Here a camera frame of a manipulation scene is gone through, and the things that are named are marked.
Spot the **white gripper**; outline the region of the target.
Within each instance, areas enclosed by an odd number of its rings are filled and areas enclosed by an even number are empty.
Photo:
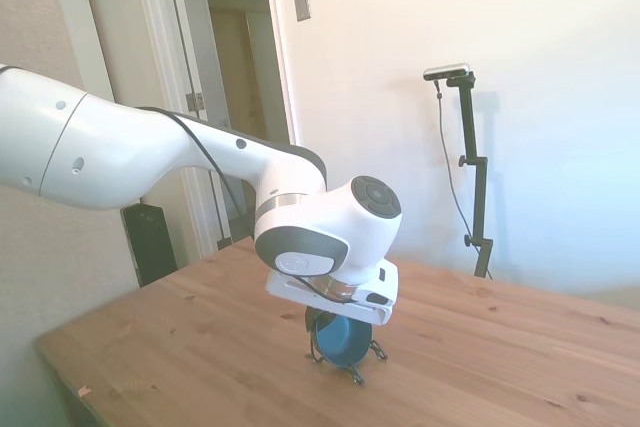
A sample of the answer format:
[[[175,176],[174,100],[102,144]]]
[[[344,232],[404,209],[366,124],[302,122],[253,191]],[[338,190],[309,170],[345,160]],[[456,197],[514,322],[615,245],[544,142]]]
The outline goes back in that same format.
[[[276,271],[269,274],[266,290],[269,294],[304,305],[305,328],[315,329],[321,311],[341,315],[373,325],[384,325],[391,318],[398,297],[397,267],[383,259],[379,261],[364,284],[349,285],[329,275],[295,277]]]

